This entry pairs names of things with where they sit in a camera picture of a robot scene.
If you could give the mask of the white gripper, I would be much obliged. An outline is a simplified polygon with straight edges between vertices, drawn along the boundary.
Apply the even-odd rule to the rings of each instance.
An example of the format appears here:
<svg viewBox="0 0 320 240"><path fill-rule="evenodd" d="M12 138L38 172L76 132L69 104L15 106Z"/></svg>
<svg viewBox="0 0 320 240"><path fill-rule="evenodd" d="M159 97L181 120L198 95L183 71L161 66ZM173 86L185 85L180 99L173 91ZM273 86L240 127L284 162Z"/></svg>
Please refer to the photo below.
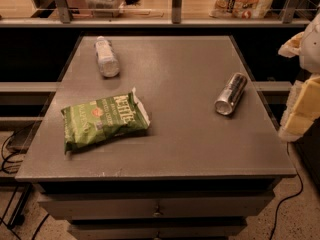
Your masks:
<svg viewBox="0 0 320 240"><path fill-rule="evenodd" d="M286 58L299 56L300 67L312 73L306 81L294 82L280 121L278 136L282 141L294 142L320 117L320 14L304 33L286 41L278 54Z"/></svg>

